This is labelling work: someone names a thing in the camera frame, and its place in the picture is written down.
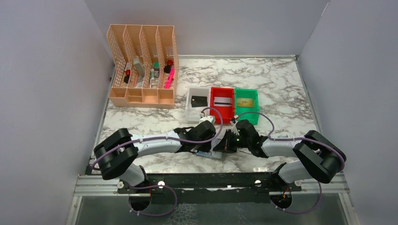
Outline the grey metal card holder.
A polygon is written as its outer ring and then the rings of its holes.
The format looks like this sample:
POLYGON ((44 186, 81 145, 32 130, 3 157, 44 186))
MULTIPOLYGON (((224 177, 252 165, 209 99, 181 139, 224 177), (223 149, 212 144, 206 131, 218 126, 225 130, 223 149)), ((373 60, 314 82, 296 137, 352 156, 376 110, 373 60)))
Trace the grey metal card holder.
POLYGON ((203 152, 203 151, 198 151, 196 153, 197 156, 205 157, 205 158, 210 158, 210 159, 216 159, 216 160, 223 160, 223 153, 222 152, 215 152, 215 151, 210 151, 210 152, 203 152))

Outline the white plastic bin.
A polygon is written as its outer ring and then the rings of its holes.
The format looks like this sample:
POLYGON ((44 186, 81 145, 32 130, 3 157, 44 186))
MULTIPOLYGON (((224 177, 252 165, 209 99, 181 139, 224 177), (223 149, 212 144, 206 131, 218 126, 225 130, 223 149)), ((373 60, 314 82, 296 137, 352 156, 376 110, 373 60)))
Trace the white plastic bin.
POLYGON ((210 87, 189 86, 186 94, 185 120, 199 122, 200 112, 210 106, 210 87))

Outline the red plastic bin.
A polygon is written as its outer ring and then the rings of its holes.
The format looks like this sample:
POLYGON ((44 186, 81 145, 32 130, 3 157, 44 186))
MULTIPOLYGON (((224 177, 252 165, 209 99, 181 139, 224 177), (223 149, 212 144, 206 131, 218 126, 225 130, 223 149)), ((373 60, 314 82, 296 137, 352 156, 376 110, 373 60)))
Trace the red plastic bin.
POLYGON ((216 109, 221 117, 216 113, 216 111, 210 109, 209 113, 215 116, 215 122, 224 124, 229 124, 230 120, 235 115, 235 92, 232 88, 219 88, 212 87, 210 93, 210 107, 216 109))

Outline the green plastic bin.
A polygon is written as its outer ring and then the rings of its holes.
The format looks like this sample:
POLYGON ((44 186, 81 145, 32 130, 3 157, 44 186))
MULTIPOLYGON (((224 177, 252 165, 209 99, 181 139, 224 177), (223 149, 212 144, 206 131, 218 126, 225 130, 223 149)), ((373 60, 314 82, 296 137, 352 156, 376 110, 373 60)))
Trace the green plastic bin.
POLYGON ((259 115, 257 113, 245 112, 260 112, 258 92, 254 89, 234 89, 235 93, 235 115, 238 115, 238 120, 248 120, 253 125, 258 124, 259 115))

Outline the peach plastic desk organizer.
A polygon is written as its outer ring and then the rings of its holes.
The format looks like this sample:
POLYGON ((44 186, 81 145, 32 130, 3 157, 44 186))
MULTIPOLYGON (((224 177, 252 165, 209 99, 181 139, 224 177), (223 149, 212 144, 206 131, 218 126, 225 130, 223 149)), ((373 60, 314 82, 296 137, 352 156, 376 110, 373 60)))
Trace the peach plastic desk organizer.
POLYGON ((179 57, 175 27, 111 24, 115 64, 109 100, 116 107, 174 108, 179 57))

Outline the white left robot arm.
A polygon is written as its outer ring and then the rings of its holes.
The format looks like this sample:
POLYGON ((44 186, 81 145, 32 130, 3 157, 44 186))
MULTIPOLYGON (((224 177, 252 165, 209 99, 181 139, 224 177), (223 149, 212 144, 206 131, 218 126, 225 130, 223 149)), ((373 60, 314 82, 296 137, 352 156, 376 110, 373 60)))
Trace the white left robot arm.
POLYGON ((192 152, 203 144, 211 144, 216 136, 212 122, 205 120, 190 129, 175 128, 161 135, 133 136, 121 128, 94 148, 96 160, 92 164, 104 180, 119 178, 130 187, 139 187, 148 181, 136 158, 158 153, 192 152))

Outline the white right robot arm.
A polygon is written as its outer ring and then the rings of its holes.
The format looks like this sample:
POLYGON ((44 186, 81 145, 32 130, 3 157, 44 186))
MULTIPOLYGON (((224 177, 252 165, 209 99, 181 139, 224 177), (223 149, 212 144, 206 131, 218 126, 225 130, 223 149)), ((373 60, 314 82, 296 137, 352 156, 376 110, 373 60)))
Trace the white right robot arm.
POLYGON ((248 120, 232 120, 231 123, 232 129, 226 131, 222 140, 222 151, 234 153, 238 148, 247 148, 259 158, 298 159, 278 166, 272 173, 272 180, 277 185, 311 178, 327 184, 344 168, 346 155, 315 130, 302 137, 272 138, 260 135, 248 120))

